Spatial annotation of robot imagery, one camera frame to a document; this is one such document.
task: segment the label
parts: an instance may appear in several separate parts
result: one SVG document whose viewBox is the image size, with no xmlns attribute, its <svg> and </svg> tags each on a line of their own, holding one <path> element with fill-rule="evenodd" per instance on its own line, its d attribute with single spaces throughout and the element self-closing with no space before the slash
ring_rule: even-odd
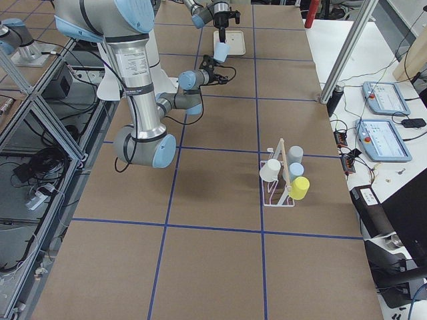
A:
<svg viewBox="0 0 427 320">
<path fill-rule="evenodd" d="M 375 199 L 374 194 L 372 193 L 371 189 L 361 189 L 360 193 L 363 196 L 363 199 L 365 199 L 365 202 L 367 205 L 377 205 L 378 201 Z"/>
<path fill-rule="evenodd" d="M 123 78 L 134 78 L 149 72 L 145 52 L 116 54 L 117 63 Z"/>
</svg>

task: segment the blue grid line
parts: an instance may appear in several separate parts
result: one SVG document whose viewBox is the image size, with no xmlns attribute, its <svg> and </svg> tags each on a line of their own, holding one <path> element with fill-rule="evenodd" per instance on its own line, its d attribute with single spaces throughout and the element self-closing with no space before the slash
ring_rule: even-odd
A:
<svg viewBox="0 0 427 320">
<path fill-rule="evenodd" d="M 300 101 L 317 102 L 314 99 L 292 99 L 292 98 L 263 98 L 263 97 L 238 97 L 235 95 L 203 95 L 204 97 L 230 98 L 230 99 L 251 99 L 251 100 L 274 100 L 274 101 Z"/>
<path fill-rule="evenodd" d="M 320 235 L 316 233 L 294 233 L 281 231 L 264 231 L 268 235 L 289 235 L 292 237 L 311 237 L 311 238 L 327 238 L 327 239 L 343 239 L 343 240 L 363 240 L 363 237 L 352 237 L 349 235 Z"/>
<path fill-rule="evenodd" d="M 202 35 L 203 35 L 203 29 L 200 31 L 199 44 L 197 46 L 197 54 L 199 53 L 199 50 L 200 50 L 201 36 Z M 197 66 L 197 58 L 194 61 L 194 69 L 196 68 L 196 66 Z M 187 121 L 187 115 L 185 115 L 185 118 L 184 118 L 184 122 L 186 122 L 186 121 Z M 169 222 L 169 215 L 170 215 L 172 201 L 173 201 L 173 193 L 175 191 L 175 184 L 176 184 L 176 178 L 177 178 L 178 169 L 179 169 L 179 160 L 180 160 L 180 157 L 181 157 L 181 150 L 182 150 L 181 148 L 182 148 L 182 143 L 183 143 L 183 140 L 184 140 L 184 135 L 185 135 L 185 125 L 182 126 L 181 141 L 179 142 L 178 155 L 177 155 L 176 165 L 175 165 L 175 173 L 173 174 L 173 180 L 172 180 L 172 186 L 171 186 L 171 194 L 169 196 L 169 203 L 167 204 L 167 213 L 166 213 L 166 218 L 165 218 L 165 227 L 163 228 L 163 235 L 161 236 L 160 251 L 159 251 L 159 257 L 157 259 L 157 267 L 156 267 L 156 270 L 155 270 L 155 277 L 154 277 L 153 289 L 151 291 L 151 299 L 150 299 L 150 303 L 149 303 L 149 310 L 148 310 L 147 320 L 151 320 L 151 315 L 153 313 L 153 305 L 154 305 L 154 299 L 155 299 L 155 290 L 157 288 L 157 282 L 158 282 L 158 279 L 159 279 L 161 258 L 163 256 L 163 248 L 164 248 L 164 245 L 165 245 L 167 224 Z"/>
<path fill-rule="evenodd" d="M 8 6 L 4 11 L 2 11 L 2 14 L 5 12 L 8 12 L 7 10 L 9 10 L 10 8 L 12 8 L 14 5 L 16 5 L 16 3 L 18 2 L 18 0 L 16 0 L 14 3 L 12 3 L 10 6 Z"/>
<path fill-rule="evenodd" d="M 150 227 L 164 227 L 165 226 L 163 223 L 143 222 L 143 221 L 94 219 L 94 218 L 80 218 L 80 217 L 73 217 L 72 220 L 73 221 L 84 221 L 84 222 L 115 223 L 118 225 L 148 225 Z"/>
<path fill-rule="evenodd" d="M 112 144 L 113 141 L 104 141 L 105 144 Z M 220 151 L 220 152 L 236 152 L 236 153 L 259 153 L 260 155 L 269 155 L 268 151 L 255 151 L 255 150 L 237 150 L 237 149 L 216 149 L 216 148 L 205 148 L 205 147 L 186 147 L 177 145 L 177 149 L 187 149 L 187 150 L 202 150 L 202 151 Z M 304 157 L 313 157 L 313 158 L 327 158 L 327 159 L 339 159 L 339 155 L 310 155 L 305 154 Z"/>
<path fill-rule="evenodd" d="M 351 235 L 322 235 L 318 233 L 298 233 L 298 232 L 268 231 L 268 230 L 261 231 L 261 230 L 226 228 L 226 227 L 209 227 L 209 226 L 203 226 L 203 225 L 180 225 L 176 223 L 164 224 L 164 223 L 145 222 L 145 221 L 113 220 L 113 219 L 98 219 L 98 218 L 83 218 L 83 217 L 74 217 L 72 220 L 82 221 L 82 222 L 92 222 L 92 223 L 113 223 L 118 225 L 145 225 L 148 227 L 168 227 L 168 228 L 176 228 L 176 229 L 223 231 L 223 232 L 236 232 L 236 233 L 256 233 L 256 234 L 264 233 L 269 235 L 284 235 L 289 237 L 363 240 L 362 237 L 354 237 Z"/>
<path fill-rule="evenodd" d="M 183 56 L 183 57 L 203 57 L 203 55 L 190 55 L 187 53 L 159 53 L 159 55 L 173 55 L 173 56 Z M 228 57 L 228 59 L 247 59 L 247 60 L 253 60 L 253 57 Z M 313 60 L 305 60 L 305 59 L 286 59 L 286 58 L 256 58 L 258 60 L 265 60 L 265 61 L 293 61 L 293 62 L 314 62 Z"/>
<path fill-rule="evenodd" d="M 48 12 L 35 12 L 35 10 L 37 10 L 39 7 L 35 8 L 34 11 L 31 12 L 31 13 L 36 13 L 38 15 L 53 15 L 53 13 L 48 13 Z M 26 14 L 26 15 L 28 14 L 28 12 L 23 12 L 23 11 L 5 11 L 5 12 L 8 12 L 8 13 L 23 13 L 23 14 Z"/>
<path fill-rule="evenodd" d="M 181 24 L 181 23 L 165 23 L 165 22 L 156 22 L 154 23 L 154 25 L 170 25 L 172 27 L 181 27 L 181 26 L 186 26 L 186 27 L 194 27 L 194 25 L 192 24 Z M 203 28 L 214 28 L 213 25 L 206 25 Z M 306 31 L 305 29 L 290 29 L 290 28 L 267 28 L 267 27 L 240 27 L 240 26 L 235 26 L 233 27 L 234 29 L 261 29 L 261 30 L 282 30 L 282 31 Z"/>
<path fill-rule="evenodd" d="M 261 161 L 261 138 L 260 138 L 260 117 L 259 117 L 259 106 L 258 106 L 258 74 L 257 74 L 257 63 L 256 63 L 256 36 L 255 36 L 255 9 L 252 6 L 252 32 L 254 34 L 254 71 L 255 71 L 255 102 L 256 102 L 256 133 L 257 133 L 257 146 L 258 146 L 258 169 L 260 168 Z M 260 220 L 261 220 L 261 251 L 262 251 L 262 287 L 264 296 L 264 320 L 268 320 L 268 300 L 267 300 L 267 268 L 266 268 L 266 241 L 264 237 L 264 208 L 263 208 L 263 194 L 262 194 L 262 182 L 258 179 L 258 188 L 260 192 Z"/>
<path fill-rule="evenodd" d="M 181 147 L 181 149 L 204 150 L 204 151 L 221 151 L 221 152 L 238 152 L 238 153 L 258 153 L 258 151 L 250 151 L 250 150 L 215 149 L 215 148 L 184 147 L 184 146 Z"/>
<path fill-rule="evenodd" d="M 229 232 L 240 232 L 240 233 L 261 233 L 260 230 L 250 230 L 250 229 L 235 229 L 235 228 L 221 228 L 221 227 L 206 227 L 203 225 L 176 225 L 169 224 L 167 225 L 171 228 L 178 229 L 192 229 L 192 230 L 209 230 L 209 231 L 229 231 Z"/>
</svg>

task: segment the black bottle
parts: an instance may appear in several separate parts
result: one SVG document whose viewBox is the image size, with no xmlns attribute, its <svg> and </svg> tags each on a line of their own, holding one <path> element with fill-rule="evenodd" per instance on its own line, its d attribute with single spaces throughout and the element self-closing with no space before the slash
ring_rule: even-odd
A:
<svg viewBox="0 0 427 320">
<path fill-rule="evenodd" d="M 342 95 L 344 94 L 344 83 L 338 82 L 335 86 L 335 89 L 332 91 L 332 96 L 329 98 L 326 107 L 328 108 L 329 118 L 335 112 L 336 106 L 341 100 Z"/>
</svg>

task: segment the metal frame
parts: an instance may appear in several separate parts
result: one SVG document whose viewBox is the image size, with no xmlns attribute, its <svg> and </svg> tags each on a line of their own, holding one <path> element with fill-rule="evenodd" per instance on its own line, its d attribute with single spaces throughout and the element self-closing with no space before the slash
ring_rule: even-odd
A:
<svg viewBox="0 0 427 320">
<path fill-rule="evenodd" d="M 378 0 L 365 0 L 363 2 L 358 17 L 353 23 L 352 28 L 350 29 L 350 32 L 348 33 L 348 36 L 342 45 L 341 51 L 338 54 L 334 66 L 332 67 L 328 80 L 326 80 L 325 87 L 322 91 L 322 95 L 320 96 L 320 103 L 326 104 L 332 95 L 332 91 L 334 90 L 334 87 L 338 82 L 342 71 L 346 67 L 348 59 L 350 58 L 354 47 L 362 35 L 362 32 L 365 29 L 365 26 L 368 23 L 377 3 Z"/>
</svg>

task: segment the black device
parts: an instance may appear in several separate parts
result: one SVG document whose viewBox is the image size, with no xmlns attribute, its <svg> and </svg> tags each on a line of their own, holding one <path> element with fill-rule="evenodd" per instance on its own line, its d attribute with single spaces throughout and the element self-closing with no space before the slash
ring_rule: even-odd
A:
<svg viewBox="0 0 427 320">
<path fill-rule="evenodd" d="M 350 191 L 350 197 L 369 236 L 387 234 L 394 231 L 384 212 L 380 200 L 370 185 L 354 187 Z"/>
<path fill-rule="evenodd" d="M 426 126 L 426 122 L 424 119 L 416 118 L 416 119 L 403 119 L 401 124 L 405 128 L 423 128 Z"/>
<path fill-rule="evenodd" d="M 419 266 L 427 265 L 427 169 L 382 204 L 388 220 Z"/>
<path fill-rule="evenodd" d="M 63 64 L 54 74 L 51 82 L 42 93 L 42 97 L 45 99 L 63 99 L 68 96 L 72 83 L 73 76 L 70 74 L 67 66 Z"/>
<path fill-rule="evenodd" d="M 332 96 L 329 98 L 328 102 L 326 103 L 329 118 L 335 112 L 335 109 L 338 106 L 338 103 L 340 102 L 343 94 L 344 94 L 344 84 L 337 83 L 337 85 L 335 86 L 335 89 L 332 91 Z"/>
</svg>

